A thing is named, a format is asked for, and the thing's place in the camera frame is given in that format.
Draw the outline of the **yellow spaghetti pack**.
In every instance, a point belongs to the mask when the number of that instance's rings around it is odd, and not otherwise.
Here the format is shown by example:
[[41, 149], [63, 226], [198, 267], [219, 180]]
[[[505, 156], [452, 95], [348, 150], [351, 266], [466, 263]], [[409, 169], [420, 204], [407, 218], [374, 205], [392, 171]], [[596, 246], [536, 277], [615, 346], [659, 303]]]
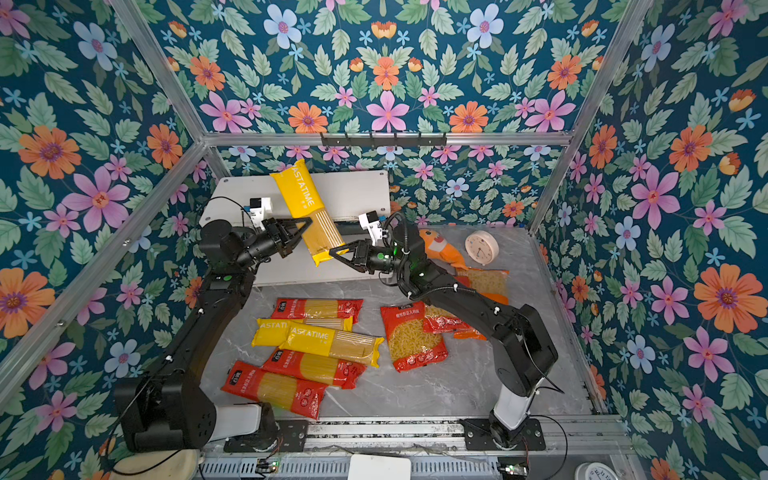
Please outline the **yellow spaghetti pack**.
[[280, 349], [379, 367], [382, 337], [291, 323]]
[[335, 222], [328, 214], [304, 160], [272, 173], [271, 178], [283, 197], [293, 219], [309, 218], [311, 225], [302, 240], [316, 266], [331, 260], [330, 251], [345, 245]]
[[319, 319], [258, 319], [257, 331], [251, 341], [252, 347], [277, 347], [286, 338], [291, 323], [318, 326], [342, 331], [351, 331], [354, 319], [348, 318], [319, 318]]

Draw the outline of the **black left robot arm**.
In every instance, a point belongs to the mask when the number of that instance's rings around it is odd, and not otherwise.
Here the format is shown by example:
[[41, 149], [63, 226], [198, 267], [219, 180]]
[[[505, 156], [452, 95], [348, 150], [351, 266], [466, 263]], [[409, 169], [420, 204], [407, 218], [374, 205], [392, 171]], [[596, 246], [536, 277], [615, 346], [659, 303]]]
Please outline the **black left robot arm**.
[[119, 381], [114, 398], [127, 447], [134, 453], [199, 449], [209, 441], [249, 435], [259, 414], [226, 427], [222, 408], [201, 389], [206, 364], [230, 321], [244, 307], [258, 268], [275, 255], [290, 255], [312, 221], [267, 219], [259, 228], [224, 219], [202, 228], [200, 249], [209, 269], [181, 329], [146, 374]]

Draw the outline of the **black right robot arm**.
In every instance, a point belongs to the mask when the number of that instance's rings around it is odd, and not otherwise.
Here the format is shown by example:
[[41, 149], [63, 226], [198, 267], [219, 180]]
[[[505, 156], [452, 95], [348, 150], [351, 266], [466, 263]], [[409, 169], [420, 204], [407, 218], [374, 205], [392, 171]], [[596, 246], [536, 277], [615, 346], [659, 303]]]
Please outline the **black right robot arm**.
[[356, 240], [330, 249], [329, 255], [361, 273], [389, 274], [409, 301], [446, 310], [486, 338], [501, 382], [489, 435], [503, 450], [515, 446], [537, 390], [559, 358], [539, 312], [528, 304], [499, 303], [461, 284], [428, 257], [417, 226], [399, 212], [384, 222], [381, 245]]

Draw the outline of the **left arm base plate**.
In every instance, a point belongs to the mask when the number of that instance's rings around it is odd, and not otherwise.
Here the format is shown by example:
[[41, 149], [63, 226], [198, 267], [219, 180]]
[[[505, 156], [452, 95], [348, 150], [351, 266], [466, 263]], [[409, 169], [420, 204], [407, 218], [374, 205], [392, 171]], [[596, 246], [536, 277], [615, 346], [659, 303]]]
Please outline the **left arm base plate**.
[[253, 434], [227, 440], [226, 453], [272, 454], [302, 452], [308, 438], [309, 423], [303, 420], [277, 420]]

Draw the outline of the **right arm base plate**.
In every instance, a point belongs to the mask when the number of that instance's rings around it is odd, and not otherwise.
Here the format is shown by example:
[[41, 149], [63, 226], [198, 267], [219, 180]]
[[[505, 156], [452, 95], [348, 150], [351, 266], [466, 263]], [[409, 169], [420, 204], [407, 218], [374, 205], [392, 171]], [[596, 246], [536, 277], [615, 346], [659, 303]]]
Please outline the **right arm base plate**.
[[465, 448], [469, 451], [544, 451], [546, 442], [538, 420], [528, 417], [516, 429], [497, 420], [464, 418]]

